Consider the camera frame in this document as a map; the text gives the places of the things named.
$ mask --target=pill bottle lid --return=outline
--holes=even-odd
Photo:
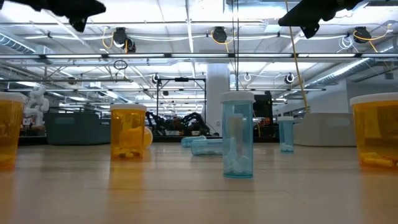
[[[16,101],[24,103],[24,97],[20,93],[3,93],[0,92],[0,100]]]
[[[294,121],[294,117],[278,117],[278,121]]]
[[[372,103],[379,101],[398,101],[398,93],[378,93],[372,95],[363,95],[352,98],[349,101],[351,106],[361,103]]]
[[[252,103],[256,102],[254,100],[254,94],[248,91],[230,91],[221,94],[220,101],[222,103],[230,101],[250,101]]]
[[[111,110],[141,110],[147,111],[147,107],[144,105],[137,104],[113,104]]]

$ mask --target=black metal frame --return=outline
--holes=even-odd
[[[159,115],[159,91],[161,91],[162,89],[159,88],[160,86],[158,85],[159,81],[166,81],[166,83],[162,86],[165,87],[169,81],[175,81],[175,82],[189,82],[189,81],[194,81],[197,83],[197,81],[203,81],[205,83],[205,87],[202,88],[201,91],[205,92],[205,111],[206,111],[206,104],[207,104],[207,82],[206,82],[206,78],[158,78],[157,79],[157,83],[156,83],[156,115]]]

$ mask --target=fluorescent light fixture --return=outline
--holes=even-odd
[[[379,53],[387,52],[387,51],[389,51],[389,50],[391,50],[391,49],[393,49],[393,48],[394,48],[394,46],[389,47],[389,48],[387,48],[387,49],[384,49],[384,50],[379,51]]]
[[[102,55],[96,55],[96,54],[81,54],[81,55],[46,55],[47,58],[101,58]]]
[[[292,54],[236,54],[238,57],[259,57],[259,58],[274,58],[274,57],[292,57]]]
[[[51,94],[53,94],[54,96],[64,97],[64,96],[62,96],[62,95],[59,94],[59,93],[53,93],[53,92],[48,92],[48,93],[51,93]]]
[[[398,57],[398,54],[383,54],[383,53],[362,54],[362,57]]]
[[[69,97],[69,98],[71,98],[71,99],[73,99],[73,100],[76,100],[76,101],[86,101],[86,100],[87,100],[86,98],[77,97],[77,96],[72,96],[72,97]]]
[[[222,58],[228,57],[228,54],[172,54],[177,58]]]
[[[114,99],[119,98],[118,95],[112,91],[107,91],[106,94]]]
[[[21,84],[21,85],[25,85],[25,86],[31,86],[31,87],[35,87],[35,86],[39,85],[39,84],[34,83],[34,82],[17,82],[17,83]]]
[[[354,57],[355,54],[299,54],[298,57]]]
[[[106,50],[106,49],[99,49],[100,51],[104,51],[104,52],[106,52],[107,54],[109,54],[109,52]]]
[[[0,55],[0,59],[7,58],[7,59],[39,59],[38,55]]]
[[[183,98],[176,98],[176,99],[171,99],[171,98],[166,98],[166,99],[159,99],[159,101],[201,101],[205,100],[203,99],[183,99]]]
[[[139,85],[138,85],[138,83],[136,83],[136,82],[132,82],[132,83],[131,83],[131,86],[132,86],[133,88],[139,88]]]
[[[162,58],[164,54],[110,54],[109,58]]]
[[[47,90],[47,91],[52,91],[52,92],[64,92],[64,91],[73,91],[73,90]]]

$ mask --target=blue-tinted plastic bottle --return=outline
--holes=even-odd
[[[197,137],[187,137],[181,139],[181,145],[182,147],[191,147],[192,141],[194,140],[205,140],[206,136],[197,136]]]
[[[223,140],[222,139],[194,140],[192,142],[191,152],[194,156],[222,156]]]
[[[223,165],[229,178],[253,177],[253,103],[250,92],[228,92],[223,104]]]
[[[279,142],[281,152],[294,152],[293,117],[279,117]]]

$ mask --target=yellow object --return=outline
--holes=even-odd
[[[213,33],[214,33],[214,31],[212,30],[211,33],[210,33],[210,36],[211,36],[211,38],[213,39],[213,41],[214,41],[216,44],[225,45],[225,49],[226,49],[227,53],[229,53],[228,44],[231,43],[231,42],[234,40],[234,38],[235,38],[235,31],[234,31],[234,37],[233,37],[233,39],[230,40],[229,42],[225,42],[225,43],[220,43],[220,42],[218,42],[217,40],[215,40],[214,37],[213,37]]]
[[[145,130],[144,130],[144,145],[145,145],[145,147],[150,146],[152,144],[153,140],[154,140],[154,135],[152,134],[152,131],[148,127],[145,127]]]
[[[363,163],[365,165],[377,165],[377,166],[384,166],[384,167],[393,167],[394,163],[387,159],[371,159],[365,158],[363,159]]]
[[[104,34],[103,34],[103,36],[102,36],[102,44],[104,45],[104,47],[105,47],[106,49],[110,49],[110,48],[112,48],[112,46],[113,46],[113,34],[114,34],[114,32],[112,32],[111,45],[108,46],[108,45],[105,44],[105,33],[106,33],[106,30],[107,30],[107,29],[108,29],[108,28],[105,28],[105,30],[104,30]]]
[[[381,158],[381,156],[375,152],[362,153],[361,159],[365,159],[365,158]]]
[[[387,30],[386,30],[386,33],[385,33],[384,35],[382,35],[382,36],[380,36],[380,37],[370,38],[370,39],[369,39],[369,38],[363,38],[363,37],[357,36],[356,33],[357,33],[358,31],[354,31],[353,35],[354,35],[354,37],[356,37],[356,38],[358,38],[358,39],[360,39],[360,40],[368,40],[368,41],[378,40],[378,39],[381,39],[381,38],[385,37],[385,36],[389,33],[389,29],[390,29],[390,28],[391,28],[391,25],[388,25]]]
[[[20,94],[0,93],[0,170],[15,166],[23,107]]]
[[[146,106],[111,105],[111,157],[142,157]]]
[[[350,104],[361,164],[398,169],[398,93],[359,96]]]
[[[286,12],[289,12],[289,6],[287,4],[287,0],[285,0],[285,4],[286,4]],[[304,100],[304,108],[305,108],[305,112],[309,113],[307,96],[305,96],[304,85],[303,85],[303,81],[301,79],[301,74],[300,74],[300,70],[299,70],[299,62],[297,60],[296,46],[295,46],[295,43],[294,43],[292,27],[289,27],[289,30],[290,30],[290,39],[292,41],[293,56],[294,56],[294,62],[295,62],[295,65],[296,65],[296,72],[297,72],[298,82],[299,82],[300,89],[301,89],[301,95],[303,96],[303,100]]]

